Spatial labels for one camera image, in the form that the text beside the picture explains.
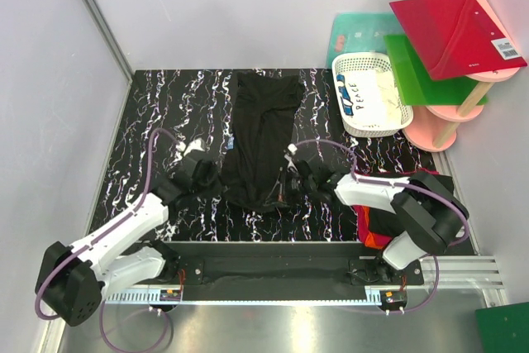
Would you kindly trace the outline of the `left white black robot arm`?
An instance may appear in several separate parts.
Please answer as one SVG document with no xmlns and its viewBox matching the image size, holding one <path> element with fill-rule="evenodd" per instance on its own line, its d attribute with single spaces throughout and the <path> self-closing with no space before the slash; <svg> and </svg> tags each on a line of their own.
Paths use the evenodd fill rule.
<svg viewBox="0 0 529 353">
<path fill-rule="evenodd" d="M 145 280 L 177 279 L 180 256 L 167 244 L 151 241 L 133 253 L 128 249 L 167 222 L 180 203 L 221 190 L 216 163 L 193 152 L 169 175 L 147 182 L 131 206 L 95 232 L 69 245 L 50 245 L 36 280 L 37 316 L 76 327 L 115 293 Z"/>
</svg>

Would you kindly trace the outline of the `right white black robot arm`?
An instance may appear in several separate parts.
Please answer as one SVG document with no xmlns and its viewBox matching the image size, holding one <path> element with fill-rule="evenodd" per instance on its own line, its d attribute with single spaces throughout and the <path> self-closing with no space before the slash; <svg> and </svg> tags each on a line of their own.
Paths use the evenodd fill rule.
<svg viewBox="0 0 529 353">
<path fill-rule="evenodd" d="M 417 171 L 398 178 L 373 177 L 319 169 L 294 155 L 285 159 L 290 196 L 337 201 L 357 211 L 359 224 L 384 227 L 380 252 L 351 272 L 364 284 L 401 282 L 412 262 L 442 255 L 467 239 L 469 213 L 455 198 L 448 176 Z"/>
</svg>

